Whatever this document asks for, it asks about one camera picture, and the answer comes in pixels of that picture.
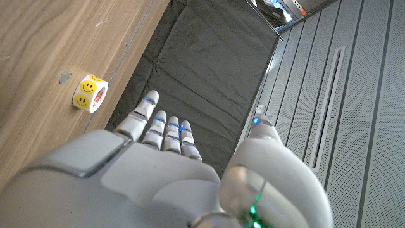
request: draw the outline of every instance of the wooden table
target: wooden table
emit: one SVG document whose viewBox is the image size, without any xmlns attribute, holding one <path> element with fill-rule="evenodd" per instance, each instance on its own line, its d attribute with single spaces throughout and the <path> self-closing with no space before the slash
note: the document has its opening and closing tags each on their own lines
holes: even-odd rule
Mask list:
<svg viewBox="0 0 405 228">
<path fill-rule="evenodd" d="M 168 1 L 0 2 L 0 189 L 34 158 L 104 128 Z M 93 115 L 72 105 L 88 73 L 109 82 Z"/>
</svg>

